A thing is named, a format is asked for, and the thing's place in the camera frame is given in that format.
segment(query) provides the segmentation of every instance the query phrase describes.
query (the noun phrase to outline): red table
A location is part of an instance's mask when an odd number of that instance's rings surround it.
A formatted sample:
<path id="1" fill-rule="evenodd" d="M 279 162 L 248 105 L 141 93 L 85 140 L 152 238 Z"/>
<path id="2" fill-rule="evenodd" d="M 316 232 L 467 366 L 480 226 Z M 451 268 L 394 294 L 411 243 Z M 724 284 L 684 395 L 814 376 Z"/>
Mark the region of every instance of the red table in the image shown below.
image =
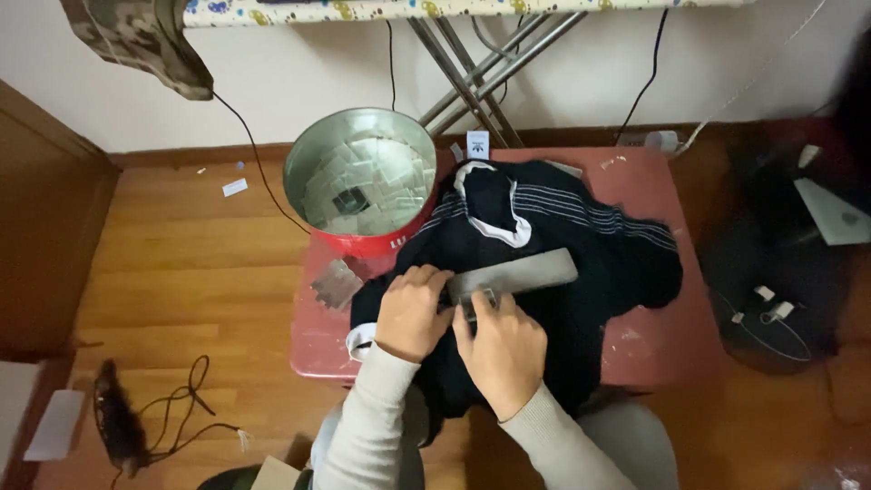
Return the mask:
<path id="1" fill-rule="evenodd" d="M 645 148 L 531 148 L 494 150 L 493 160 L 522 162 L 553 160 L 583 168 L 593 195 L 619 204 L 630 216 L 665 222 L 678 241 L 684 267 L 678 297 L 660 310 L 638 307 L 612 318 L 605 328 L 602 383 L 655 386 L 715 372 L 723 359 L 717 324 L 702 282 L 686 220 L 662 153 Z M 449 172 L 442 165 L 440 176 Z M 301 376 L 353 383 L 360 363 L 348 356 L 349 310 L 328 310 L 314 300 L 309 284 L 341 255 L 312 235 L 291 325 L 291 359 Z M 389 270 L 394 256 L 366 261 L 371 276 Z"/>

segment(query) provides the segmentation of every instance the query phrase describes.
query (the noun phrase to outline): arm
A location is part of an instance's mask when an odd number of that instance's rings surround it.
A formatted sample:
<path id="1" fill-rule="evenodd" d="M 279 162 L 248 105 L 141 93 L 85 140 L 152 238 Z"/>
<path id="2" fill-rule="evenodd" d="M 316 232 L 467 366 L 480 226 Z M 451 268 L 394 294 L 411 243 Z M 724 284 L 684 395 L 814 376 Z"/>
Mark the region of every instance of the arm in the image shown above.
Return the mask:
<path id="1" fill-rule="evenodd" d="M 372 346 L 342 406 L 327 460 L 315 475 L 315 490 L 395 488 L 403 398 L 420 367 Z"/>
<path id="2" fill-rule="evenodd" d="M 542 383 L 547 335 L 511 295 L 493 310 L 480 291 L 472 294 L 478 322 L 473 338 L 457 308 L 456 347 L 500 426 L 530 456 L 551 489 L 627 490 L 634 486 L 584 435 Z"/>
<path id="3" fill-rule="evenodd" d="M 375 343 L 342 406 L 315 490 L 393 490 L 399 477 L 404 397 L 420 362 L 450 323 L 436 315 L 439 293 L 453 275 L 432 266 L 397 276 L 381 300 Z"/>
<path id="4" fill-rule="evenodd" d="M 529 454 L 548 488 L 635 488 L 550 395 L 544 383 L 500 426 Z"/>

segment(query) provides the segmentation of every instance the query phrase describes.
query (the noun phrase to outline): person's right hand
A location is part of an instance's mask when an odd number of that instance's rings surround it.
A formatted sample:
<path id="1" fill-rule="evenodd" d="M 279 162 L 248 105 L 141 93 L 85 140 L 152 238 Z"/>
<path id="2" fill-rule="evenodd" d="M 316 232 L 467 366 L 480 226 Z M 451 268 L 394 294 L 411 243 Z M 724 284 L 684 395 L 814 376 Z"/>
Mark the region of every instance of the person's right hand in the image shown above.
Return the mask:
<path id="1" fill-rule="evenodd" d="M 472 293 L 472 305 L 477 335 L 472 337 L 463 307 L 456 307 L 456 348 L 475 386 L 504 422 L 520 412 L 542 382 L 547 335 L 510 294 L 502 295 L 499 311 L 493 310 L 481 291 Z"/>

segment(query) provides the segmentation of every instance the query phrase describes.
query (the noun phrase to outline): person's left hand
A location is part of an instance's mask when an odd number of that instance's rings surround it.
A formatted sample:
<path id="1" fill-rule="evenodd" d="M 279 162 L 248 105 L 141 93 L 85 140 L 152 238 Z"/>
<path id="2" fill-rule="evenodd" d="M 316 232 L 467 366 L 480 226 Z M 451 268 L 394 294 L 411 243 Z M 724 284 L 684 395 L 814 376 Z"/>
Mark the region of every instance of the person's left hand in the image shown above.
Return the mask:
<path id="1" fill-rule="evenodd" d="M 436 315 L 438 296 L 453 275 L 424 265 L 397 276 L 381 299 L 375 343 L 388 354 L 419 364 L 454 317 L 453 308 Z"/>

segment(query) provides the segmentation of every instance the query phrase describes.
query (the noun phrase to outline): hand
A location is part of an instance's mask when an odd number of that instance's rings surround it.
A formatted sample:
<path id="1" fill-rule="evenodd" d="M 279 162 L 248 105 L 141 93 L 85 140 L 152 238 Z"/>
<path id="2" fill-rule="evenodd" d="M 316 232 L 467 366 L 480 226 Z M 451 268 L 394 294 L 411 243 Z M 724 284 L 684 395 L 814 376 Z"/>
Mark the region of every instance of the hand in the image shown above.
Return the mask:
<path id="1" fill-rule="evenodd" d="M 532 399 L 544 375 L 547 335 L 526 316 L 510 294 L 493 310 L 481 291 L 472 293 L 478 332 L 472 338 L 463 308 L 454 313 L 456 348 L 475 386 L 500 422 L 511 419 Z"/>
<path id="2" fill-rule="evenodd" d="M 444 283 L 453 275 L 425 265 L 397 276 L 381 299 L 375 343 L 388 354 L 419 364 L 450 324 L 453 311 L 437 316 L 436 306 Z"/>

